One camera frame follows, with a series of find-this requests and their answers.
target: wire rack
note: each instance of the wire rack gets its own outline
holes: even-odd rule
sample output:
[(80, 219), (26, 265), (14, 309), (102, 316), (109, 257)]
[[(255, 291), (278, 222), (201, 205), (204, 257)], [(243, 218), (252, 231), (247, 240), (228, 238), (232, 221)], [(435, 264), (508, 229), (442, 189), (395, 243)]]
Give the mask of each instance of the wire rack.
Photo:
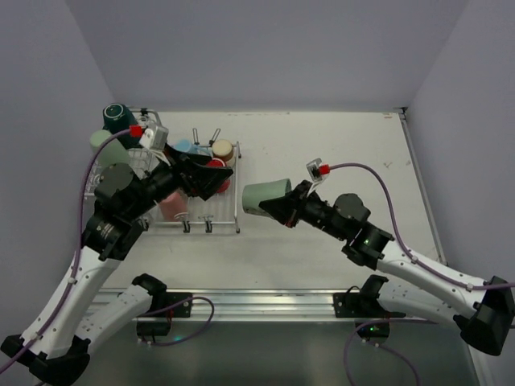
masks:
[[(156, 121), (159, 120), (159, 115), (153, 110), (148, 110), (156, 116)], [(184, 233), (194, 232), (194, 229), (204, 230), (206, 233), (213, 233), (216, 228), (231, 228), (234, 227), (236, 233), (240, 233), (240, 226), (238, 224), (238, 164), (241, 159), (240, 143), (233, 144), (235, 163), (233, 166), (234, 173), (230, 178), (229, 188), (220, 193), (215, 194), (208, 201), (203, 201), (201, 198), (187, 197), (187, 213), (181, 213), (176, 216), (176, 221), (168, 221), (163, 218), (159, 208), (156, 206), (146, 213), (143, 218), (150, 225), (150, 228), (178, 228), (183, 230)], [(143, 178), (146, 171), (154, 169), (159, 160), (146, 149), (131, 149), (129, 151), (130, 166), (139, 178)], [(86, 183), (84, 192), (84, 213), (93, 213), (93, 205), (95, 201), (94, 191), (99, 183), (101, 172), (104, 167), (97, 162), (93, 165), (91, 173)]]
[(207, 201), (203, 201), (199, 197), (187, 198), (187, 213), (181, 213), (176, 216), (176, 221), (167, 221), (163, 218), (161, 211), (154, 208), (151, 211), (155, 227), (182, 228), (184, 233), (192, 232), (193, 228), (202, 228), (206, 233), (213, 233), (214, 228), (234, 227), (236, 233), (240, 233), (238, 224), (238, 163), (241, 159), (240, 143), (233, 144), (234, 149), (234, 166), (233, 175), (230, 177), (229, 188), (220, 193), (215, 194)]

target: black cable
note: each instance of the black cable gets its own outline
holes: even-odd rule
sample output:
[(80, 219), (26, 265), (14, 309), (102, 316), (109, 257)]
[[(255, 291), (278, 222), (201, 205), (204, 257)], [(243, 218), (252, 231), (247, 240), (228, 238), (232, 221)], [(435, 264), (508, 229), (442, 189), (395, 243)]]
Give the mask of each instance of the black cable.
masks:
[(354, 289), (359, 289), (360, 287), (358, 287), (357, 285), (352, 285), (351, 287), (349, 287), (349, 289), (347, 289), (347, 292), (345, 292), (345, 295), (344, 295), (344, 306), (345, 308), (348, 308), (348, 304), (347, 304), (347, 297), (348, 295), (351, 293), (352, 290)]

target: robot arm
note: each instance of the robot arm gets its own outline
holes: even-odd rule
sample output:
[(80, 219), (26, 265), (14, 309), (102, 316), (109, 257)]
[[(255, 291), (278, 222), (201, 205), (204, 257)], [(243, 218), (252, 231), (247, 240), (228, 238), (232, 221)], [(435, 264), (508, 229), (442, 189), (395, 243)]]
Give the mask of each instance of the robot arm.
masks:
[[(283, 197), (261, 201), (259, 207), (288, 228), (295, 227), (302, 220), (338, 240), (346, 241), (342, 252), (355, 264), (411, 283), (409, 288), (402, 288), (405, 284), (398, 287), (397, 282), (386, 277), (377, 280), (374, 275), (375, 282), (364, 285), (361, 290), (363, 300), (371, 302), (384, 315), (401, 311), (434, 322), (454, 323), (461, 330), (462, 339), (474, 348), (490, 355), (501, 353), (515, 316), (511, 290), (474, 287), (507, 281), (493, 277), (486, 282), (411, 250), (413, 257), (408, 257), (392, 235), (368, 222), (370, 211), (355, 194), (341, 195), (331, 206), (314, 192), (312, 183), (302, 181)], [(430, 267), (441, 277), (417, 262)], [(442, 277), (467, 285), (454, 285)]]
[[(16, 356), (48, 384), (69, 386), (75, 382), (85, 370), (91, 350), (148, 310), (151, 291), (133, 283), (107, 309), (83, 319), (98, 290), (147, 230), (141, 216), (179, 188), (189, 196), (208, 199), (233, 173), (231, 168), (203, 166), (210, 157), (174, 150), (167, 144), (167, 129), (157, 125), (145, 130), (140, 143), (161, 162), (143, 179), (124, 163), (102, 171), (95, 190), (95, 211), (82, 234), (77, 275), (70, 276), (72, 262), (38, 318), (22, 334), (9, 336), (2, 344), (3, 352)], [(58, 305), (60, 312), (52, 316)]]

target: dish rack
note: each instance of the dish rack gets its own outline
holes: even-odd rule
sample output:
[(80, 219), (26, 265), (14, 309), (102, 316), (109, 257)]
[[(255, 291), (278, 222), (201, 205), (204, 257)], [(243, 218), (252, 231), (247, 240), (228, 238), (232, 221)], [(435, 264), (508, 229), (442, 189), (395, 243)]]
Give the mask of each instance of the dish rack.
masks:
[[(156, 122), (160, 123), (159, 115), (153, 110), (147, 109), (130, 109), (133, 113), (139, 113), (137, 117), (138, 122), (143, 122), (145, 119), (150, 119), (148, 113), (154, 115)], [(213, 138), (207, 145), (201, 145), (198, 141), (198, 134), (196, 129), (193, 130), (193, 141), (196, 145), (209, 148), (216, 140), (220, 129), (217, 129)], [(240, 225), (238, 223), (238, 167), (241, 159), (240, 143), (236, 141), (233, 143), (234, 150), (234, 166), (233, 175), (230, 177), (229, 188), (219, 194), (215, 194), (208, 201), (203, 201), (200, 197), (187, 197), (187, 213), (180, 213), (177, 215), (176, 221), (169, 221), (163, 218), (159, 207), (150, 209), (143, 219), (149, 224), (149, 231), (156, 228), (182, 228), (183, 233), (192, 233), (194, 228), (200, 228), (205, 233), (213, 233), (215, 228), (231, 228), (237, 234), (240, 233)], [(153, 170), (158, 164), (159, 160), (146, 149), (131, 149), (128, 150), (130, 156), (130, 166), (139, 178), (143, 178), (146, 171)], [(103, 167), (97, 162), (93, 165), (91, 173), (89, 174), (88, 182), (84, 193), (84, 203), (91, 207), (94, 203), (94, 191), (98, 185)]]

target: gray wall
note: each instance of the gray wall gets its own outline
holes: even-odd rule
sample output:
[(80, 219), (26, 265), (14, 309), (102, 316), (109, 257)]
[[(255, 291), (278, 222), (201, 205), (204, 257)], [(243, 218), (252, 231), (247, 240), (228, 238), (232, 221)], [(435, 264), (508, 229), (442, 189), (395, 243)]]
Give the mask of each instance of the gray wall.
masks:
[[(0, 25), (3, 339), (27, 328), (70, 263), (88, 138), (112, 97), (62, 0), (3, 2)], [(0, 385), (28, 384), (14, 367)]]
[[(515, 281), (515, 2), (472, 0), (409, 109), (443, 249), (466, 272)], [(515, 335), (489, 363), (513, 384)]]
[(391, 110), (411, 102), (467, 0), (67, 2), (119, 101)]

